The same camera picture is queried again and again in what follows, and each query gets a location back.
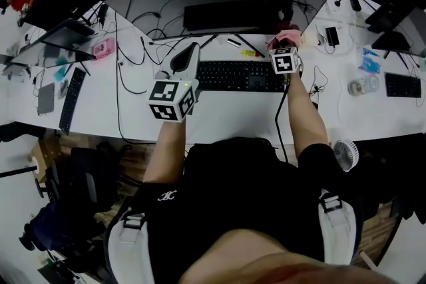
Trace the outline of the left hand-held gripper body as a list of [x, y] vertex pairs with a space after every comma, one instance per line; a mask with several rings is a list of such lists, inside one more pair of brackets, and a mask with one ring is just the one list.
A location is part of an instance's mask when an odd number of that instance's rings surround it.
[[187, 47], [165, 57], [160, 70], [155, 74], [148, 106], [157, 120], [183, 122], [197, 101], [196, 80], [200, 62], [200, 45], [190, 43]]

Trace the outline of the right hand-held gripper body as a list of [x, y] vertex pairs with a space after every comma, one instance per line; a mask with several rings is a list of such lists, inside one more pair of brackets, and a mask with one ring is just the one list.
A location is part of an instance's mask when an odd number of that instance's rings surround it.
[[289, 39], [272, 39], [268, 43], [268, 53], [276, 74], [290, 74], [300, 70], [302, 62], [295, 42]]

